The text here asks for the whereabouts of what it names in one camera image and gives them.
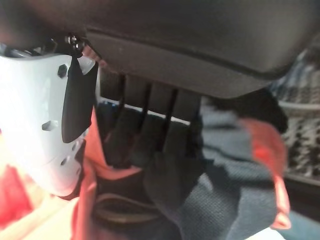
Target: orange fabric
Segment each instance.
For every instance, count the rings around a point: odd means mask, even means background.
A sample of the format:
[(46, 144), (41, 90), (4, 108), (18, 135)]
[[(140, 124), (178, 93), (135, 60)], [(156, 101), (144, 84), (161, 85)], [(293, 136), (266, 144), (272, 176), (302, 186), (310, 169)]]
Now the orange fabric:
[(91, 117), (91, 127), (85, 139), (86, 148), (84, 155), (91, 160), (97, 176), (104, 179), (117, 180), (141, 171), (141, 169), (137, 167), (132, 167), (130, 169), (124, 170), (113, 169), (106, 164), (101, 139), (99, 136), (95, 109), (93, 109)]
[(242, 123), (251, 134), (254, 159), (264, 164), (273, 177), (277, 215), (271, 227), (289, 229), (291, 227), (288, 217), (290, 203), (283, 179), (287, 161), (286, 147), (278, 132), (268, 123), (253, 119), (243, 119)]

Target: metal bolt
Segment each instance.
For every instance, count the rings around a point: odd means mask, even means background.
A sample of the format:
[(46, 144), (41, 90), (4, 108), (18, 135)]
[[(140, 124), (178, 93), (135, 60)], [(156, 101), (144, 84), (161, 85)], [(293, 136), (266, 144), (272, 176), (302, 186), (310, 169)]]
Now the metal bolt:
[(59, 78), (64, 78), (66, 75), (67, 75), (67, 66), (65, 64), (59, 66), (59, 69), (58, 69), (58, 73), (57, 75), (59, 76)]

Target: dark gray fabric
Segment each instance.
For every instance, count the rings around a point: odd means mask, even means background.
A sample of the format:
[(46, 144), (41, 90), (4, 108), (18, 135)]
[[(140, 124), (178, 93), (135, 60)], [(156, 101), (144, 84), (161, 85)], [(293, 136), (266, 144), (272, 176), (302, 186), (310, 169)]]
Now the dark gray fabric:
[(159, 153), (146, 169), (144, 186), (183, 240), (243, 240), (276, 217), (274, 183), (254, 162), (251, 138), (231, 112), (201, 105), (203, 158)]

